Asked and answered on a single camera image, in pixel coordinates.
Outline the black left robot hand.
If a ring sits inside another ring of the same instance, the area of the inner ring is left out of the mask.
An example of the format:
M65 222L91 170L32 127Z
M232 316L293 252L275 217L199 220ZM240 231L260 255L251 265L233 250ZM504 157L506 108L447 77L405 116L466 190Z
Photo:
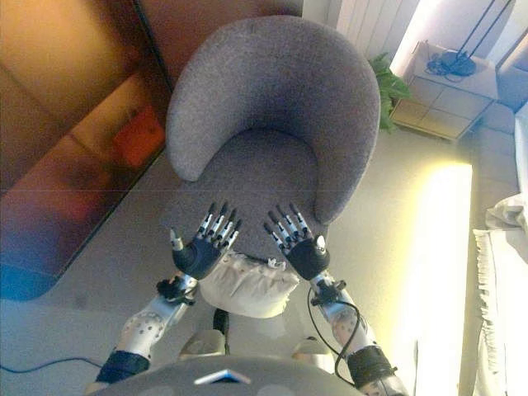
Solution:
M218 214L215 203L209 207L193 239L185 244L181 235L170 228L172 260L183 274L196 280L206 278L218 261L225 256L238 238L242 220L236 220L237 209L228 215L228 202L225 201Z

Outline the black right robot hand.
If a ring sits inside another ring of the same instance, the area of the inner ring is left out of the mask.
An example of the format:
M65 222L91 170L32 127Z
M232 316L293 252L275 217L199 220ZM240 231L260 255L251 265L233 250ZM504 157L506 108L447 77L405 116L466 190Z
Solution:
M292 214L279 205L267 215L266 233L295 271L310 281L328 268L330 254L323 234L315 234L296 205L290 203Z

